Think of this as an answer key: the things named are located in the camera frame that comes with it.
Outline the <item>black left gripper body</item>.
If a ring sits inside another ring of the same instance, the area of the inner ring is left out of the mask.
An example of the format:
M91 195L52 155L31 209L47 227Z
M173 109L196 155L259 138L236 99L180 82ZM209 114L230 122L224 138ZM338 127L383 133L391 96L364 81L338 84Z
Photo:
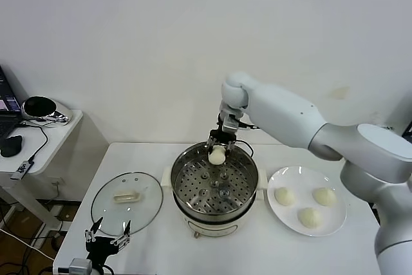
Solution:
M110 238L105 236L86 237L87 259L92 264L105 264L107 258L119 252L118 241L121 237Z

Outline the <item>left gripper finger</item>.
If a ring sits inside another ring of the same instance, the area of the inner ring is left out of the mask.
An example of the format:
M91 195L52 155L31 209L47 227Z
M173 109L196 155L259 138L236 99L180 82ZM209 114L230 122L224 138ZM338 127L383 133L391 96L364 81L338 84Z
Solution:
M86 242L94 242L95 234L100 229L103 217L100 217L96 222L93 223L90 229L84 231Z
M130 228L131 228L131 221L129 220L126 225L124 225L124 231L122 235L114 240L110 241L110 244L115 246L117 249L123 249L129 242L130 242Z

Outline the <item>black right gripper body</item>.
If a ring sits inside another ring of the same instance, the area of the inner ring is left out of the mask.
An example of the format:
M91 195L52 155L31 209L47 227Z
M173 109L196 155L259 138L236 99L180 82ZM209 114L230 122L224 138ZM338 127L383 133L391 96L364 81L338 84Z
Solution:
M236 141L236 135L220 129L212 129L209 133L209 139L214 143L233 143Z

